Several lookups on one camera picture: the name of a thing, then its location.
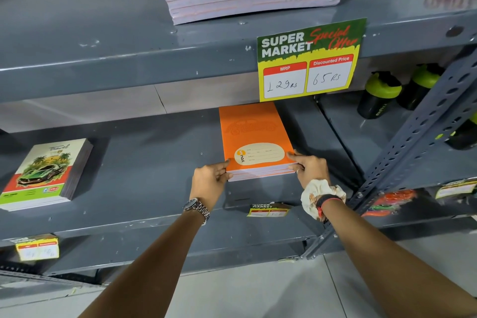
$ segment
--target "wristwatch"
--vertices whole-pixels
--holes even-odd
[[[204,215],[204,218],[206,219],[206,221],[204,221],[204,224],[202,224],[202,225],[205,225],[207,220],[210,217],[210,211],[207,210],[207,207],[205,207],[204,204],[201,203],[199,201],[199,199],[195,197],[195,198],[190,199],[189,201],[187,201],[187,203],[183,207],[184,211],[192,210],[192,209],[197,210],[202,215]]]

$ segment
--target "floor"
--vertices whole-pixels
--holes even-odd
[[[454,233],[401,244],[477,296],[477,235]],[[0,318],[74,318],[99,293],[83,288],[0,300]],[[383,316],[345,252],[181,277],[167,314],[167,318]]]

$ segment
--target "orange package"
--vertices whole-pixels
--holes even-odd
[[[225,159],[230,159],[229,181],[293,173],[286,156],[293,151],[273,102],[218,109]]]

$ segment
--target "green and yellow sign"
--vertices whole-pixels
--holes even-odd
[[[260,102],[346,89],[366,18],[257,38]]]

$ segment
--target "black wristband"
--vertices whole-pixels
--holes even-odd
[[[316,202],[316,206],[317,206],[317,207],[321,207],[326,200],[330,200],[330,199],[339,199],[339,200],[341,200],[341,199],[340,199],[338,196],[336,196],[336,195],[326,194],[326,195],[323,195],[323,196],[321,196],[321,197],[319,198],[319,200]]]

